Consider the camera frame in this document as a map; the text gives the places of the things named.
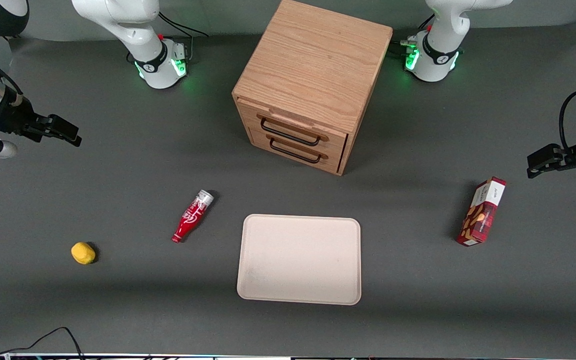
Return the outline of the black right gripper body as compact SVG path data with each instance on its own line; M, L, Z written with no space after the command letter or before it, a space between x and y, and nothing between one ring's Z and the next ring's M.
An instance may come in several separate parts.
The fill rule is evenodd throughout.
M5 96L0 102L0 133L26 137L41 142L52 137L47 118L37 114L31 102L22 95Z

